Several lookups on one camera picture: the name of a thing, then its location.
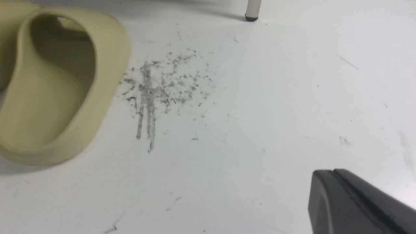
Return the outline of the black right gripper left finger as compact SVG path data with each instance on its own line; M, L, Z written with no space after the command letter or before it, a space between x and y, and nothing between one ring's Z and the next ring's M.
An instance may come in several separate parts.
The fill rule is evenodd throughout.
M312 174L308 213L314 234L387 234L389 229L368 214L358 196L334 171Z

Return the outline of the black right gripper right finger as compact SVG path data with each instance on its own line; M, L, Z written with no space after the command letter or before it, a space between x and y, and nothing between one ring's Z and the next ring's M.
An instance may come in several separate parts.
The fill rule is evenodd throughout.
M360 200L364 202L365 206L370 209L371 213L382 221L383 224L397 234L415 233L415 209L346 169L335 169L334 173L340 176L352 188Z

